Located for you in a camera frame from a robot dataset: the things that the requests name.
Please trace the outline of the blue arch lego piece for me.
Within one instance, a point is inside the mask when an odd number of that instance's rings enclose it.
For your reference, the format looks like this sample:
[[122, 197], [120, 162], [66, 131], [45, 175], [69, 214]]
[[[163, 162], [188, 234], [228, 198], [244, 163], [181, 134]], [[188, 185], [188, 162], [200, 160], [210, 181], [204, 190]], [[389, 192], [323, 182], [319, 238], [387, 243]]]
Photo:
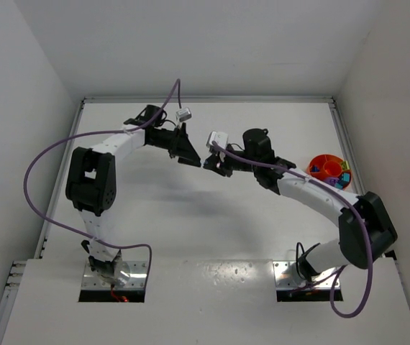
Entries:
[[313, 175], [313, 174], [317, 174], [317, 173], [320, 173], [321, 172], [321, 169], [320, 169], [320, 166], [318, 166], [318, 165], [312, 165], [311, 167], [310, 167], [310, 173]]

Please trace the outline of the purple round lego piece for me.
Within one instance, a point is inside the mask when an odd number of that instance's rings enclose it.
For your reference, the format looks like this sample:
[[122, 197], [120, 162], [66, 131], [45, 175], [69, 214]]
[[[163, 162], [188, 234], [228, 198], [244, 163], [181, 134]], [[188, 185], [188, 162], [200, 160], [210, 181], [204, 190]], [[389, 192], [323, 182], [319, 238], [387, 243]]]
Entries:
[[324, 180], [325, 183], [331, 186], [335, 186], [339, 182], [339, 178], [328, 177]]

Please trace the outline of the green lego brick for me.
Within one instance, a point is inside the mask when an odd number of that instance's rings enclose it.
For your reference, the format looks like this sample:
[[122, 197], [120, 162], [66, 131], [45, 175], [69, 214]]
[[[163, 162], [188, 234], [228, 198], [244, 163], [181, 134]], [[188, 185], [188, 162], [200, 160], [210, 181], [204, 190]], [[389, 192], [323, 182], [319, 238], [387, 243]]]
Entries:
[[340, 166], [343, 170], [349, 170], [350, 169], [349, 163], [347, 161], [341, 162]]

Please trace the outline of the teal lego brick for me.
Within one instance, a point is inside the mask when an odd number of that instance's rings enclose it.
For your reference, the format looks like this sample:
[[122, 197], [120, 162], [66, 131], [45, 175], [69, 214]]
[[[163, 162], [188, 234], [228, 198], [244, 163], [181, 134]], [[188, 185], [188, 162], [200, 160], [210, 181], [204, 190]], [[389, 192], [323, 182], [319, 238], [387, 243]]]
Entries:
[[351, 181], [351, 174], [349, 172], [343, 172], [337, 179], [335, 187], [339, 189], [345, 189]]

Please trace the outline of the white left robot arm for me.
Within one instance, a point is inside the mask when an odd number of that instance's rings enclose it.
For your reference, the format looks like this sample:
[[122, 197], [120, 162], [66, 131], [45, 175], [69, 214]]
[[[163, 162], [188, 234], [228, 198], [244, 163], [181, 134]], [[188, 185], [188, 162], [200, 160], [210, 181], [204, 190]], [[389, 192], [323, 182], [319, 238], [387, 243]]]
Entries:
[[92, 147], [73, 150], [65, 196], [83, 219], [90, 236], [82, 242], [92, 271], [102, 280], [116, 285], [123, 277], [121, 249], [112, 248], [114, 227], [109, 209], [117, 196], [117, 164], [146, 145], [164, 149], [184, 165], [199, 167], [201, 159], [188, 139], [188, 108], [176, 112], [174, 128], [163, 128], [166, 112], [158, 106], [146, 106], [135, 118], [124, 122], [120, 133]]

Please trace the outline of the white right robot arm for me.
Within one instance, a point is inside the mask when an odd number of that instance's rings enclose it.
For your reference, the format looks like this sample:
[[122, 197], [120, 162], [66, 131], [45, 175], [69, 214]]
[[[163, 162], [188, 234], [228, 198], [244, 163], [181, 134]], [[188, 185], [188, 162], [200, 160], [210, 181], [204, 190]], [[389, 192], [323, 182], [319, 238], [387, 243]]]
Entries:
[[296, 278], [312, 281], [332, 267], [352, 265], [366, 270], [389, 250], [398, 234], [381, 198], [338, 190], [309, 176], [276, 156], [267, 129], [248, 129], [244, 148], [232, 149], [224, 132], [211, 132], [206, 146], [210, 156], [204, 169], [229, 177], [235, 171], [251, 172], [265, 189], [294, 199], [330, 220], [339, 231], [336, 239], [308, 248], [294, 264]]

